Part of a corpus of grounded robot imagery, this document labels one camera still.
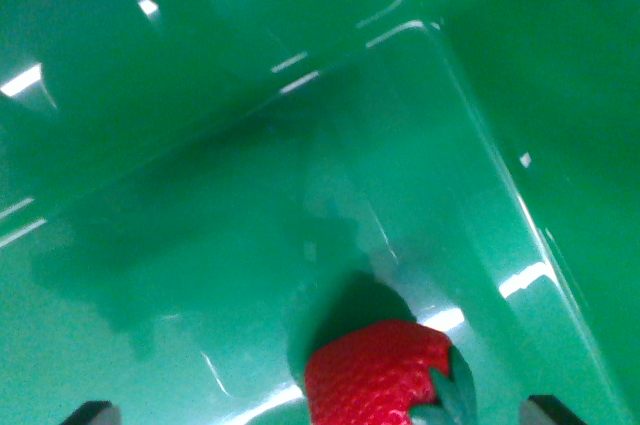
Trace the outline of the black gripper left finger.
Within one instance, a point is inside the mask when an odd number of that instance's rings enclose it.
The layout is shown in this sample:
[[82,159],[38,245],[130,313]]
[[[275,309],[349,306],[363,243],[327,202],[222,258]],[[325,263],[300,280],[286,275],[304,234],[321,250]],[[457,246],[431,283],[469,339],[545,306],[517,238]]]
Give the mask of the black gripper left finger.
[[121,410],[110,401],[87,401],[61,422],[61,425],[121,424]]

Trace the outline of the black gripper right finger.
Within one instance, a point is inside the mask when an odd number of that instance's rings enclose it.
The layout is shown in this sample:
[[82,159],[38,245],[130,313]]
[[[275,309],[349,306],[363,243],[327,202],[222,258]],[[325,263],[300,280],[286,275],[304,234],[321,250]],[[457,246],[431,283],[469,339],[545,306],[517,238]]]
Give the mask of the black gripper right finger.
[[520,425],[586,425],[554,395],[531,395],[519,406]]

